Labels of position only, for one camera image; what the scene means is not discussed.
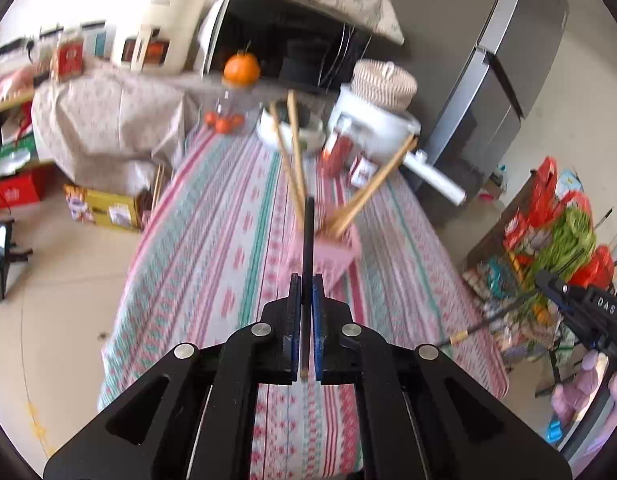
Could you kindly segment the green leafy vegetables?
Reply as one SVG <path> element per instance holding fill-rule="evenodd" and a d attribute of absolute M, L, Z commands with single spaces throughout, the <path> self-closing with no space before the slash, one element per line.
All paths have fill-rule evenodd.
<path fill-rule="evenodd" d="M 553 222 L 549 243 L 537 252 L 524 275 L 522 288 L 525 292 L 535 289 L 536 274 L 546 270 L 568 281 L 587 263 L 597 246 L 596 233 L 591 225 L 590 214 L 576 206 L 568 206 Z"/>

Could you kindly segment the grey refrigerator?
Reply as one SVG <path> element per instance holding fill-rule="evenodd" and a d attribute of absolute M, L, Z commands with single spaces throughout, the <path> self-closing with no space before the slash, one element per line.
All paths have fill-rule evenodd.
<path fill-rule="evenodd" d="M 563 36 L 567 0 L 391 0 L 404 44 L 367 58 L 411 73 L 427 161 L 474 200 L 517 136 Z"/>

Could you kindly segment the woven basket lid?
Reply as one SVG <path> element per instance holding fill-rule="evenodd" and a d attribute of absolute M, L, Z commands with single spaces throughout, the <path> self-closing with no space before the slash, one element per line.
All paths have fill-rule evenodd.
<path fill-rule="evenodd" d="M 418 91 L 415 77 L 393 62 L 359 60 L 351 78 L 351 92 L 392 113 L 403 113 Z"/>

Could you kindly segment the pink perforated utensil holder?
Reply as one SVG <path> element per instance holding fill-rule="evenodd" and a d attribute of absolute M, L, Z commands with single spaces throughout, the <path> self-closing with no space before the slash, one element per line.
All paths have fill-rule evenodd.
<path fill-rule="evenodd" d="M 360 257 L 361 245 L 356 226 L 350 226 L 340 240 L 319 237 L 314 245 L 313 270 L 322 275 L 325 292 L 333 288 Z M 303 272 L 303 233 L 294 231 L 282 252 L 282 266 L 278 272 L 277 285 L 281 292 L 287 292 L 293 273 Z"/>

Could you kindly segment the red box on floor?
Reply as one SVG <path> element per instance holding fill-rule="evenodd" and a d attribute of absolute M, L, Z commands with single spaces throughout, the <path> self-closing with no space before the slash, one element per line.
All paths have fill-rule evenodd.
<path fill-rule="evenodd" d="M 41 202 L 53 175 L 54 166 L 43 165 L 0 179 L 0 210 Z"/>

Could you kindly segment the white rice cooker pot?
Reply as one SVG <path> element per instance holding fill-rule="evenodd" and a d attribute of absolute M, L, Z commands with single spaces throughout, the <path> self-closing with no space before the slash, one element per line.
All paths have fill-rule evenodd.
<path fill-rule="evenodd" d="M 419 138 L 420 122 L 412 114 L 394 114 L 383 110 L 351 90 L 350 84 L 342 84 L 328 120 L 331 132 L 340 116 L 351 118 L 363 130 L 360 145 L 378 162 L 388 162 L 411 136 Z M 427 153 L 415 148 L 408 152 L 401 163 L 432 188 L 459 206 L 465 203 L 467 193 L 458 184 L 438 171 L 427 159 Z"/>

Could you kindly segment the jar of red goji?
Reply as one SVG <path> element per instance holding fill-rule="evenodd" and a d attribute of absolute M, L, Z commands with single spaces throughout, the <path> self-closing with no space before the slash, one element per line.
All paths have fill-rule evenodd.
<path fill-rule="evenodd" d="M 337 177 L 342 171 L 355 143 L 350 136 L 333 131 L 320 154 L 319 169 L 324 177 Z"/>

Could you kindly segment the clear jar with tangerines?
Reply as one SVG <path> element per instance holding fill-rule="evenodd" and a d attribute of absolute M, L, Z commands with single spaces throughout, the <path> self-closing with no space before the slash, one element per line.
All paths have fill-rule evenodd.
<path fill-rule="evenodd" d="M 250 88 L 225 87 L 202 112 L 202 125 L 221 136 L 245 136 L 255 126 L 260 104 Z"/>

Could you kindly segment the black microwave oven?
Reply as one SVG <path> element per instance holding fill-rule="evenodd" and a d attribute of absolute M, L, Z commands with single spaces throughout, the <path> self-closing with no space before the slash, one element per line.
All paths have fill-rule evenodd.
<path fill-rule="evenodd" d="M 261 77 L 311 92 L 337 91 L 353 76 L 372 34 L 309 0 L 218 0 L 200 29 L 196 69 L 220 73 L 251 53 Z"/>

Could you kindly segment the yellow cardboard box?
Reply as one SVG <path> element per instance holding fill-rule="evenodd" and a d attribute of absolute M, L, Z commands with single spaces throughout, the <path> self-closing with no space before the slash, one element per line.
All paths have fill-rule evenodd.
<path fill-rule="evenodd" d="M 74 221 L 133 232 L 144 227 L 144 215 L 152 202 L 148 190 L 126 196 L 66 184 L 63 191 Z"/>

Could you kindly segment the red label snack jar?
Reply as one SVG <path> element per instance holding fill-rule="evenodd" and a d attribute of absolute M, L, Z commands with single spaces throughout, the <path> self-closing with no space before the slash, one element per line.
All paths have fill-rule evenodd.
<path fill-rule="evenodd" d="M 62 32 L 54 47 L 50 71 L 58 84 L 84 72 L 84 37 L 78 30 Z"/>

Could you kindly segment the large orange fruit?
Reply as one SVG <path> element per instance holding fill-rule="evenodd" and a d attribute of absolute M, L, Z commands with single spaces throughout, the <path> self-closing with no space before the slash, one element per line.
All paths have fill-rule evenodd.
<path fill-rule="evenodd" d="M 238 52 L 226 62 L 223 78 L 229 84 L 252 86 L 261 77 L 261 67 L 256 56 L 250 52 Z"/>

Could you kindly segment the black chopstick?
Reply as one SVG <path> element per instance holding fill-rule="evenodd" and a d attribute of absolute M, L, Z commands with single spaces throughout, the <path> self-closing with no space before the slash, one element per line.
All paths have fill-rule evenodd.
<path fill-rule="evenodd" d="M 502 308 L 496 313 L 487 316 L 487 318 L 483 318 L 483 320 L 479 321 L 479 323 L 469 326 L 468 328 L 465 328 L 464 330 L 461 330 L 460 332 L 457 332 L 442 341 L 438 341 L 435 344 L 435 347 L 442 349 L 457 346 L 457 344 L 460 344 L 461 341 L 466 340 L 469 336 L 479 332 L 480 330 L 484 330 L 484 328 L 488 328 L 494 322 L 504 318 L 508 313 L 520 309 L 522 306 L 527 304 L 529 300 L 534 299 L 538 295 L 539 291 L 537 289 L 532 290 L 531 292 L 525 292 L 525 294 L 517 297 L 517 299 L 514 300 L 514 302 L 511 302 L 511 304 L 509 304 L 506 308 Z"/>
<path fill-rule="evenodd" d="M 308 196 L 305 202 L 302 259 L 300 377 L 303 382 L 306 382 L 309 377 L 311 323 L 313 323 L 311 308 L 313 307 L 314 236 L 315 200 L 313 197 Z"/>

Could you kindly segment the floral cloth on side table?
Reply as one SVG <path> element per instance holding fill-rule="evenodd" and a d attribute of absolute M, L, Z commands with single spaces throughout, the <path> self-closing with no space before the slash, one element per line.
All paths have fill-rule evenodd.
<path fill-rule="evenodd" d="M 182 166 L 204 114 L 222 96 L 234 102 L 250 133 L 260 114 L 258 89 L 226 87 L 198 73 L 141 75 L 90 58 L 83 75 L 36 89 L 36 148 L 79 186 L 134 196 L 153 183 L 159 167 Z"/>

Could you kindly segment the cream air fryer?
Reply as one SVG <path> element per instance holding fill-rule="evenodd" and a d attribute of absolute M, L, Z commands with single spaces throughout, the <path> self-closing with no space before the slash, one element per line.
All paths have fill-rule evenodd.
<path fill-rule="evenodd" d="M 115 26 L 111 63 L 171 76 L 185 67 L 206 0 L 136 0 Z"/>

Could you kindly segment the jar with white label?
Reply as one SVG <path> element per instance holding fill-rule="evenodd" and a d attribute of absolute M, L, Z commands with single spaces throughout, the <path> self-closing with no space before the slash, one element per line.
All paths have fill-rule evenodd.
<path fill-rule="evenodd" d="M 364 188 L 377 173 L 379 166 L 365 154 L 359 153 L 348 171 L 348 184 L 353 188 Z"/>

